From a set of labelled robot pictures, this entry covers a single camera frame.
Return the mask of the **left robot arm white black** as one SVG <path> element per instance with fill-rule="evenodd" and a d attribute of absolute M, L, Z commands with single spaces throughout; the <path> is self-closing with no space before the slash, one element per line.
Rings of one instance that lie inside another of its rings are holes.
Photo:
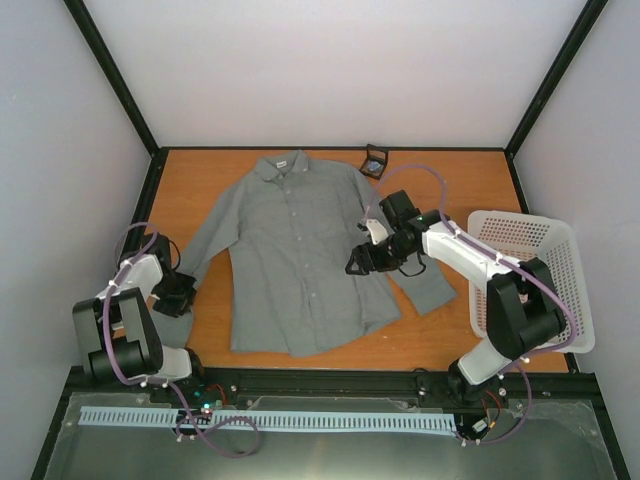
<path fill-rule="evenodd" d="M 148 234 L 136 252 L 127 253 L 114 279 L 94 297 L 73 306 L 72 319 L 89 382 L 172 388 L 186 402 L 201 400 L 208 378 L 190 348 L 163 344 L 154 312 L 175 318 L 195 299 L 195 279 L 177 271 L 175 243 Z"/>

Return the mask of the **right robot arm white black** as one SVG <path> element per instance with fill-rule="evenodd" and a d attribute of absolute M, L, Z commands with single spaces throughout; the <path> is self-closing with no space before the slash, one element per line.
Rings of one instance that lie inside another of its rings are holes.
<path fill-rule="evenodd" d="M 431 258 L 451 267 L 484 295 L 485 335 L 448 369 L 454 402 L 478 401 L 499 375 L 547 349 L 552 339 L 571 328 L 571 311 L 542 260 L 503 255 L 468 235 L 442 211 L 420 212 L 405 191 L 387 196 L 379 206 L 385 220 L 360 220 L 358 226 L 368 240 L 352 250 L 347 274 L 398 271 L 410 256 L 419 261 Z"/>

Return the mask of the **grey button-up shirt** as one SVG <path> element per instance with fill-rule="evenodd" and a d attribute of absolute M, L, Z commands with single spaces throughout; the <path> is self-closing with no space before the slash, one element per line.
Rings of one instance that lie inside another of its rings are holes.
<path fill-rule="evenodd" d="M 294 150 L 259 158 L 236 181 L 228 168 L 197 170 L 173 211 L 197 222 L 181 276 L 200 285 L 218 254 L 230 256 L 233 351 L 304 357 L 343 346 L 400 318 L 395 288 L 421 315 L 455 298 L 430 258 L 411 256 L 389 273 L 346 273 L 365 238 L 360 220 L 383 220 L 353 166 Z"/>

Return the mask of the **black brooch box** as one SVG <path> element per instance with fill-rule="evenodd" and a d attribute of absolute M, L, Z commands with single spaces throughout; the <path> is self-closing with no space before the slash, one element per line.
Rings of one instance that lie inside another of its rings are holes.
<path fill-rule="evenodd" d="M 365 152 L 365 159 L 359 168 L 360 173 L 374 180 L 380 180 L 389 162 L 389 149 L 367 144 Z"/>

